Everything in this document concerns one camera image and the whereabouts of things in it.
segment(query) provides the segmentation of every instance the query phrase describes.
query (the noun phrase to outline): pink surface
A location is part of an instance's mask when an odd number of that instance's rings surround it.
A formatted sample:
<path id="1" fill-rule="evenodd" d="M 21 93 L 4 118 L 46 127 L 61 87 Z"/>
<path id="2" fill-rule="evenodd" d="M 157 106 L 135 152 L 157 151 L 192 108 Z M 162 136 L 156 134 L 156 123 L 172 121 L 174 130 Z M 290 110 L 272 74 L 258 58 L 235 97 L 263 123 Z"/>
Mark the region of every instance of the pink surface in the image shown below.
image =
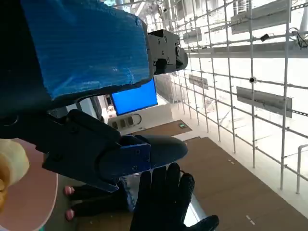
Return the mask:
<path id="1" fill-rule="evenodd" d="M 19 139 L 15 141 L 24 147 L 30 168 L 18 183 L 8 188 L 0 226 L 9 231 L 36 231 L 46 223 L 53 210 L 58 177 L 42 169 L 43 154 L 34 145 Z"/>

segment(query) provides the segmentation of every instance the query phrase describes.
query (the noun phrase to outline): black glove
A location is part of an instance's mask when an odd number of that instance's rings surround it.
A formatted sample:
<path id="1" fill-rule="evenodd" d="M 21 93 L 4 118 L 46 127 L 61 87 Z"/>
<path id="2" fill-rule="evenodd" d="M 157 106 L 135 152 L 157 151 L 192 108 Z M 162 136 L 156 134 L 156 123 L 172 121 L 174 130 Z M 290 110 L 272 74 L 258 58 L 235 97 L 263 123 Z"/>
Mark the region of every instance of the black glove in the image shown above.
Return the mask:
<path id="1" fill-rule="evenodd" d="M 219 224 L 216 215 L 209 216 L 194 226 L 186 227 L 184 219 L 192 199 L 194 179 L 173 163 L 151 173 L 143 172 L 140 179 L 130 231 L 213 231 Z"/>

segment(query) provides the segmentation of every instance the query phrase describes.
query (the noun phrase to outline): blue protective wrap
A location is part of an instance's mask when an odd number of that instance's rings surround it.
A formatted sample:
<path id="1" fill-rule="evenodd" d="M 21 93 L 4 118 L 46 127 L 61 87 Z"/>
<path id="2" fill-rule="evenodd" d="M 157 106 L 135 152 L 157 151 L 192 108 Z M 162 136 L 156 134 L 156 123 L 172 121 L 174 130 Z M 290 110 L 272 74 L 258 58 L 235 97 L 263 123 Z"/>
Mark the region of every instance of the blue protective wrap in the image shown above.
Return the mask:
<path id="1" fill-rule="evenodd" d="M 90 0 L 21 0 L 43 83 L 57 97 L 149 79 L 141 20 Z"/>

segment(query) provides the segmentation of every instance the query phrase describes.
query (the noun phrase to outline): robotic arm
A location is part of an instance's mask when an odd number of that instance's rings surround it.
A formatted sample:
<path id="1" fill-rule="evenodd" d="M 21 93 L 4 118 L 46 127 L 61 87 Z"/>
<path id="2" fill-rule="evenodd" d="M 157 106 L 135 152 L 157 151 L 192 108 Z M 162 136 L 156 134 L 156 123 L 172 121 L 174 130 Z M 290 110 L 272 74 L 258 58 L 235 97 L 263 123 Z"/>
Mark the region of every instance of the robotic arm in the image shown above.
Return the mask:
<path id="1" fill-rule="evenodd" d="M 175 138 L 121 136 L 78 110 L 60 119 L 46 113 L 184 69 L 177 35 L 147 33 L 138 17 L 88 0 L 4 0 L 0 27 L 0 138 L 36 145 L 43 168 L 113 192 L 119 177 L 187 153 Z"/>

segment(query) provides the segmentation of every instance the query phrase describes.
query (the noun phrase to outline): monitor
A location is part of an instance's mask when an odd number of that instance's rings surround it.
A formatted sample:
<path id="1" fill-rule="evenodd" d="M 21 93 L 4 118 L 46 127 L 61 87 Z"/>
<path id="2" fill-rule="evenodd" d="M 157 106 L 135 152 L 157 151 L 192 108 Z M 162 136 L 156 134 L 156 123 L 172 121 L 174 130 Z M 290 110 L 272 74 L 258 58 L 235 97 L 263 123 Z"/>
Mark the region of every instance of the monitor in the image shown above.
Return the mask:
<path id="1" fill-rule="evenodd" d="M 139 88 L 113 93 L 112 100 L 118 116 L 157 105 L 154 79 Z"/>

